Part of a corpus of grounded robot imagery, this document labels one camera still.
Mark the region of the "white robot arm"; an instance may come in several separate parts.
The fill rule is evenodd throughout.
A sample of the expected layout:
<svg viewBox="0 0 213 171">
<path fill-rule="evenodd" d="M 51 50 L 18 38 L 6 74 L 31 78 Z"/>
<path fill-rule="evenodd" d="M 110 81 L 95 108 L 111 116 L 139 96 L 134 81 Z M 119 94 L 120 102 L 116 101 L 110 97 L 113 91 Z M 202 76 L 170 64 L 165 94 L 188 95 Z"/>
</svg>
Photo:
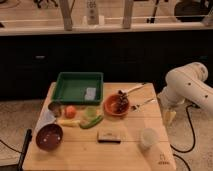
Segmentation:
<svg viewBox="0 0 213 171">
<path fill-rule="evenodd" d="M 157 95 L 165 125 L 173 121 L 176 116 L 174 108 L 185 100 L 213 115 L 213 88 L 205 84 L 207 78 L 208 69 L 200 62 L 174 68 L 166 74 L 166 86 Z"/>
</svg>

